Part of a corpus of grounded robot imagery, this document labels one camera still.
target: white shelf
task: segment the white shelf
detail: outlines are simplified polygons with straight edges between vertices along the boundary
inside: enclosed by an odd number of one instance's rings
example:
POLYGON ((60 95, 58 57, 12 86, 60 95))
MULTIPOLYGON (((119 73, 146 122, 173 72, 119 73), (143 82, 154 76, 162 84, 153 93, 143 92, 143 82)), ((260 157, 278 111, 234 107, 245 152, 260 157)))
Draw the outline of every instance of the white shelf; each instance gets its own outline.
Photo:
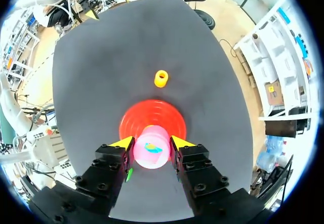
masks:
POLYGON ((283 39, 286 41, 286 46, 290 47, 290 51, 292 51, 292 57, 293 60, 295 62, 296 66, 300 66, 299 69, 302 72, 303 75, 303 80, 304 80, 304 90, 305 90, 305 94, 306 94, 306 98, 307 98, 307 105, 308 108, 310 108, 310 89, 309 89, 309 82, 308 82, 308 77, 307 77, 307 73, 306 73, 306 68, 304 65, 304 61, 303 61, 303 53, 299 47, 299 45, 296 43, 295 39, 293 38, 291 32, 290 32, 290 28, 288 27, 289 25, 287 25, 283 18, 281 17, 280 14, 276 13, 276 20, 274 21, 274 26, 276 27, 277 24, 279 24, 281 26, 282 29, 285 33, 282 34, 283 39))
POLYGON ((264 86, 265 82, 261 71, 262 70, 261 54, 258 51, 258 48, 255 45, 253 46, 253 44, 249 42, 242 44, 240 46, 240 49, 244 54, 244 56, 246 57, 251 72, 254 76, 254 80, 256 82, 260 94, 260 99, 263 108, 263 115, 267 117, 272 112, 273 106, 270 105, 268 102, 267 92, 264 86))
POLYGON ((299 86, 297 79, 295 78, 296 73, 293 76, 287 76, 285 74, 285 58, 289 56, 289 52, 285 49, 285 43, 283 39, 280 38, 275 33, 275 31, 268 26, 269 24, 264 29, 257 31, 257 34, 260 38, 260 41, 264 44, 277 72, 281 85, 285 113, 286 115, 288 115, 289 110, 301 105, 299 86))
POLYGON ((260 120, 292 120, 311 117, 310 82, 303 61, 303 53, 292 36, 291 30, 297 35, 300 31, 294 14, 289 14, 291 22, 286 24, 278 13, 278 8, 289 0, 280 0, 255 28, 242 38, 234 48, 240 48, 244 54, 259 90, 264 116, 260 120), (283 96, 283 112, 269 116, 278 109, 268 103, 265 84, 278 80, 283 96), (303 87, 304 94, 300 95, 299 88, 303 87), (306 112, 300 115, 289 115, 295 107, 306 106, 306 112))

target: cardboard box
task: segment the cardboard box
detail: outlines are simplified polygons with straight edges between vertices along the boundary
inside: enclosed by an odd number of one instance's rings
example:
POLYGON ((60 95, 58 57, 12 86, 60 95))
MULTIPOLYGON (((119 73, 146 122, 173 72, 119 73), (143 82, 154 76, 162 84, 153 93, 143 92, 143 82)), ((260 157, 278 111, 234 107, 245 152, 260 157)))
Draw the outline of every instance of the cardboard box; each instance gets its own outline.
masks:
POLYGON ((242 63, 242 66, 244 68, 245 73, 247 73, 247 74, 251 74, 252 73, 251 72, 251 69, 250 69, 250 66, 249 66, 249 64, 247 62, 243 62, 242 63))
POLYGON ((249 76, 249 81, 250 81, 251 87, 256 88, 257 84, 255 83, 253 76, 249 76))
POLYGON ((268 97, 268 102, 273 106, 280 106, 284 104, 284 98, 281 92, 281 85, 279 80, 265 85, 265 90, 268 97))
POLYGON ((242 53, 242 51, 241 51, 240 48, 238 48, 238 49, 236 49, 236 50, 234 50, 234 51, 235 51, 235 54, 236 54, 237 58, 239 59, 239 61, 240 61, 241 63, 244 63, 244 62, 247 61, 247 59, 246 59, 245 56, 243 55, 243 53, 242 53))

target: green object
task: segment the green object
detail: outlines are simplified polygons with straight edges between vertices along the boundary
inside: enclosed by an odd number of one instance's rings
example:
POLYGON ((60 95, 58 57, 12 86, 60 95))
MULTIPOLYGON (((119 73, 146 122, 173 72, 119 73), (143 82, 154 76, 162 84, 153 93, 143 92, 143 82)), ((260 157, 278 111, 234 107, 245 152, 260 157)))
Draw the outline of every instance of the green object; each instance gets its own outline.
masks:
POLYGON ((0 129, 2 134, 2 141, 4 144, 12 144, 16 136, 15 130, 11 127, 8 120, 6 119, 2 107, 0 106, 0 129))
POLYGON ((129 171, 128 171, 128 176, 126 178, 126 182, 128 182, 130 179, 131 179, 131 176, 133 174, 133 168, 131 168, 129 171))

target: shelving unit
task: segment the shelving unit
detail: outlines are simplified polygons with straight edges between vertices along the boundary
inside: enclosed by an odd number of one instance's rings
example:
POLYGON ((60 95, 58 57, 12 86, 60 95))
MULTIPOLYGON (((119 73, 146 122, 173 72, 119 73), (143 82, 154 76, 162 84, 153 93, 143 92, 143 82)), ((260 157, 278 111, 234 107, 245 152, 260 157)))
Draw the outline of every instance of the shelving unit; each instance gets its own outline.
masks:
POLYGON ((306 32, 299 28, 300 21, 295 19, 296 16, 291 15, 290 2, 279 0, 234 46, 242 51, 250 66, 263 107, 259 119, 264 121, 309 119, 317 114, 317 108, 311 106, 311 77, 304 61, 308 52, 300 46, 301 38, 306 40, 306 32), (282 105, 270 105, 267 98, 265 86, 276 80, 280 83, 282 105), (293 108, 304 108, 305 112, 295 114, 291 111, 293 108))
POLYGON ((25 10, 17 16, 16 23, 8 30, 9 38, 4 46, 6 56, 3 61, 3 72, 7 78, 11 78, 11 90, 16 91, 22 80, 24 80, 32 68, 27 66, 27 62, 32 56, 33 50, 39 42, 36 34, 36 23, 31 24, 32 10, 25 10), (29 57, 26 62, 19 62, 19 58, 25 50, 29 50, 29 57))

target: water bottle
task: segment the water bottle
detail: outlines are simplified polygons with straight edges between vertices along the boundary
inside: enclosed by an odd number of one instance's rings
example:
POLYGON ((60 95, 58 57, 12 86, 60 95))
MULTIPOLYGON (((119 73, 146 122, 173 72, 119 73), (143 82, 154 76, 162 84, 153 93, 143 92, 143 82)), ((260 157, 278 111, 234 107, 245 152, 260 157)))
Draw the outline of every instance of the water bottle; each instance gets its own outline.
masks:
POLYGON ((257 158, 257 166, 262 170, 271 173, 275 168, 276 156, 268 152, 260 152, 257 158))
POLYGON ((285 142, 283 137, 267 135, 265 145, 269 154, 280 156, 284 149, 284 144, 285 142))

